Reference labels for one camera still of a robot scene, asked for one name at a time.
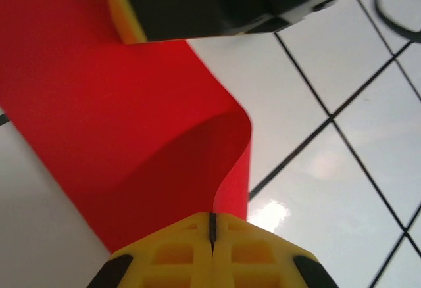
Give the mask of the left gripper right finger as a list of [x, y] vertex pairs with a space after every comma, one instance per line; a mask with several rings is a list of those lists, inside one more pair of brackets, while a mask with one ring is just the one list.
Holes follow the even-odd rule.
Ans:
[[213, 287], [332, 286], [311, 252], [230, 214], [211, 214]]

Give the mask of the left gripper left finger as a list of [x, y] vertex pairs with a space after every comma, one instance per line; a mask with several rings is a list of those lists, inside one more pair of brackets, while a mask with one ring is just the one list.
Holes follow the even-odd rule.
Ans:
[[115, 251], [88, 287], [211, 287], [212, 214], [197, 213]]

